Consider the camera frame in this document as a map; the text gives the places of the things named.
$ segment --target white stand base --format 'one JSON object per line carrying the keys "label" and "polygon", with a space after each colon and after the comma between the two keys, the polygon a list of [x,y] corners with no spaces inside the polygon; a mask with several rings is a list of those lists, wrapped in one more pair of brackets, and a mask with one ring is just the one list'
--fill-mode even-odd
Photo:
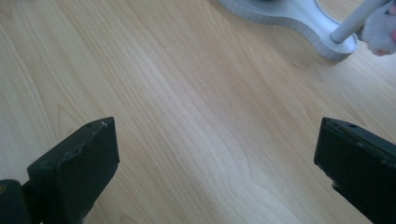
{"label": "white stand base", "polygon": [[219,0],[236,15],[258,23],[282,25],[297,31],[324,58],[342,61],[358,46],[358,38],[351,35],[338,44],[331,33],[340,23],[327,15],[316,0]]}

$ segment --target light wooden surface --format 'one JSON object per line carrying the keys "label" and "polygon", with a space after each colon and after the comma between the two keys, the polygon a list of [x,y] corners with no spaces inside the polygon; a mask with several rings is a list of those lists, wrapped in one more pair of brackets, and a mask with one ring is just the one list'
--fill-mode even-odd
{"label": "light wooden surface", "polygon": [[216,0],[0,0],[0,179],[113,116],[120,168],[86,223],[370,223],[313,157],[322,117],[396,142],[395,70]]}

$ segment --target metal pole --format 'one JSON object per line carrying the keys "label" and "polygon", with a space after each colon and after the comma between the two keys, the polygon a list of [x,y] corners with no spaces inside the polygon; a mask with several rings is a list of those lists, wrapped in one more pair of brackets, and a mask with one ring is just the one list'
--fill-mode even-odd
{"label": "metal pole", "polygon": [[367,17],[388,1],[389,0],[365,0],[343,23],[337,27],[337,29],[330,34],[330,38],[335,43],[343,43],[344,40],[363,26]]}

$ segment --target wood grain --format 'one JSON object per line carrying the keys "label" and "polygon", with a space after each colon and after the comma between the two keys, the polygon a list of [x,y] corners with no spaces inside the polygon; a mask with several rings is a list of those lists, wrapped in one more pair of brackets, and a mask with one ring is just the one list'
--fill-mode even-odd
{"label": "wood grain", "polygon": [[370,223],[313,157],[322,117],[396,142],[395,62],[328,62],[216,0],[0,0],[0,179],[113,116],[120,168],[86,223]]}

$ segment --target black plastic part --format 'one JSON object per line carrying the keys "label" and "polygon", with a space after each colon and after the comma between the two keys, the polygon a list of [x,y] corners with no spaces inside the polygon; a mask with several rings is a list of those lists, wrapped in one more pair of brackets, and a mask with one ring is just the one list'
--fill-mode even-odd
{"label": "black plastic part", "polygon": [[374,224],[396,223],[395,145],[354,124],[324,118],[314,162]]}
{"label": "black plastic part", "polygon": [[30,224],[21,184],[16,180],[0,181],[0,223]]}
{"label": "black plastic part", "polygon": [[120,162],[113,118],[86,124],[28,167],[33,224],[78,224]]}

